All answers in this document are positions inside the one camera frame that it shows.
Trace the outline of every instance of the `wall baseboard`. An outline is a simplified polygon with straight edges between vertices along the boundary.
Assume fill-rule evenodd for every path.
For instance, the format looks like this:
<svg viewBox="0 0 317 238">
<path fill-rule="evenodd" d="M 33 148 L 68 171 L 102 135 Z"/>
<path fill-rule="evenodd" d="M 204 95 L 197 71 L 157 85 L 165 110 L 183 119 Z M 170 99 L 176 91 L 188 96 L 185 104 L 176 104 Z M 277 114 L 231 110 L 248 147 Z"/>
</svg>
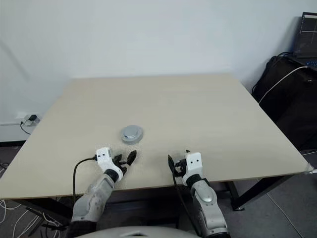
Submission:
<svg viewBox="0 0 317 238">
<path fill-rule="evenodd" d="M 22 146 L 26 140 L 17 140 L 17 141 L 4 141 L 0 142 L 0 147 L 14 147 Z"/>
</svg>

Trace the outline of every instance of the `white wall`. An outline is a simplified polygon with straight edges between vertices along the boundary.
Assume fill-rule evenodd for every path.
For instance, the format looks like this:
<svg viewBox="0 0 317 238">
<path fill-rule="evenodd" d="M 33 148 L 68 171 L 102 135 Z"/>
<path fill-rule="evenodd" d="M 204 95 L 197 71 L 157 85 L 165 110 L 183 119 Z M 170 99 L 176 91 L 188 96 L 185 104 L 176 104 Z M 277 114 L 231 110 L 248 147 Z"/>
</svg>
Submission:
<svg viewBox="0 0 317 238">
<path fill-rule="evenodd" d="M 249 90 L 316 0 L 0 0 L 0 124 L 75 77 L 230 71 Z M 0 141 L 27 138 L 0 126 Z"/>
</svg>

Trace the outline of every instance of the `white cable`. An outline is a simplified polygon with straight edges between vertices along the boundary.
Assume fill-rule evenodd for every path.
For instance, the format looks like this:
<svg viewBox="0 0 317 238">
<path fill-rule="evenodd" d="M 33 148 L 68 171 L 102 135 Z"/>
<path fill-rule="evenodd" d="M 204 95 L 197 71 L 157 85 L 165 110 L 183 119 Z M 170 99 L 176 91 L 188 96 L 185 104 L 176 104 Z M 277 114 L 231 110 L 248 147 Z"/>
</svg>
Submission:
<svg viewBox="0 0 317 238">
<path fill-rule="evenodd" d="M 46 216 L 45 216 L 45 214 L 44 214 L 44 212 L 42 213 L 42 215 L 43 215 L 43 217 L 44 217 L 44 219 L 45 219 L 45 221 L 47 221 L 48 223 L 53 223 L 56 227 L 58 227 L 59 225 L 61 225 L 61 223 L 59 223 L 58 221 L 56 221 L 56 220 L 54 220 L 54 221 L 50 221 L 50 220 L 48 220 L 47 218 L 46 218 Z M 55 238 L 56 237 L 56 234 L 58 233 L 58 238 L 59 238 L 59 236 L 60 236 L 60 231 L 59 230 L 56 230 L 56 232 L 55 232 L 55 234 L 54 234 L 54 237 L 53 238 Z"/>
<path fill-rule="evenodd" d="M 269 199 L 271 199 L 271 201 L 277 206 L 277 208 L 283 213 L 283 215 L 285 216 L 285 218 L 288 220 L 289 224 L 294 228 L 294 230 L 297 232 L 297 234 L 301 237 L 304 238 L 303 235 L 299 232 L 299 230 L 296 228 L 296 226 L 293 224 L 293 222 L 291 221 L 291 219 L 288 217 L 288 215 L 284 212 L 284 210 L 277 204 L 277 202 L 270 196 L 269 193 L 266 193 L 267 196 L 269 197 Z"/>
<path fill-rule="evenodd" d="M 271 91 L 277 84 L 279 84 L 284 78 L 288 77 L 289 75 L 291 75 L 292 73 L 296 72 L 297 70 L 301 69 L 301 68 L 308 68 L 307 66 L 301 66 L 298 67 L 296 69 L 294 69 L 292 72 L 288 73 L 287 75 L 285 75 L 284 77 L 282 77 L 281 80 L 279 80 L 277 83 L 275 83 L 269 90 L 267 90 L 267 92 L 263 95 L 263 97 L 260 99 L 259 104 L 262 102 L 263 98 L 269 93 L 269 91 Z"/>
<path fill-rule="evenodd" d="M 4 215 L 3 215 L 3 219 L 2 219 L 2 221 L 0 221 L 0 224 L 4 222 L 4 220 L 5 220 L 5 216 L 6 216 L 6 203 L 5 203 L 5 201 L 4 201 L 4 200 L 1 200 L 1 202 L 3 202 L 3 203 L 4 203 Z"/>
<path fill-rule="evenodd" d="M 20 238 L 23 234 L 25 234 L 29 229 L 31 229 L 31 227 L 36 223 L 36 221 L 38 220 L 38 216 L 35 216 L 33 218 L 33 220 L 26 226 L 26 228 L 24 228 L 23 232 L 17 237 Z"/>
<path fill-rule="evenodd" d="M 20 207 L 20 205 L 17 205 L 16 207 L 6 207 L 7 210 L 14 210 L 17 209 L 18 207 Z"/>
<path fill-rule="evenodd" d="M 317 151 L 313 151 L 313 152 L 302 154 L 302 155 L 310 155 L 310 154 L 313 154 L 313 153 L 317 153 Z"/>
<path fill-rule="evenodd" d="M 13 228 L 13 233 L 12 233 L 12 238 L 14 238 L 14 234 L 15 234 L 15 228 L 16 228 L 16 224 L 18 224 L 18 222 L 21 220 L 21 218 L 28 212 L 28 210 L 26 210 L 20 217 L 19 219 L 16 221 L 14 228 Z"/>
</svg>

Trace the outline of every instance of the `power outlet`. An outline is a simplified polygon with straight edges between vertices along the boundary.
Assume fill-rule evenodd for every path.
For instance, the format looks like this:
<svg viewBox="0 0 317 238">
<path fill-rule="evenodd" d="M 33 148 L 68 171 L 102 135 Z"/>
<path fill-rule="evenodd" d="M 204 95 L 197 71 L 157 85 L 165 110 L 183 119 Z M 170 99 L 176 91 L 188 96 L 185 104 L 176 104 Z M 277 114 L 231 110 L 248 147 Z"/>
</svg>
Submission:
<svg viewBox="0 0 317 238">
<path fill-rule="evenodd" d="M 31 115 L 36 115 L 37 118 L 35 121 L 29 121 Z M 23 113 L 20 112 L 17 114 L 15 120 L 17 123 L 20 123 L 21 121 L 24 122 L 24 126 L 35 126 L 41 121 L 42 117 L 39 113 Z"/>
</svg>

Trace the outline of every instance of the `round metal puck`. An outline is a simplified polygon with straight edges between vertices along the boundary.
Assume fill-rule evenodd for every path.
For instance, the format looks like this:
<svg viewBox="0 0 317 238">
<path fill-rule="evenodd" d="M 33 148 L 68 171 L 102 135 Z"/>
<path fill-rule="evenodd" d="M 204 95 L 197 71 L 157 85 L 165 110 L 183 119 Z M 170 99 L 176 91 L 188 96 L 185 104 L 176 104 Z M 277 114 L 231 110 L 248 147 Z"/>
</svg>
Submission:
<svg viewBox="0 0 317 238">
<path fill-rule="evenodd" d="M 143 130 L 137 125 L 129 125 L 122 129 L 121 139 L 124 143 L 133 145 L 138 143 L 143 137 Z"/>
</svg>

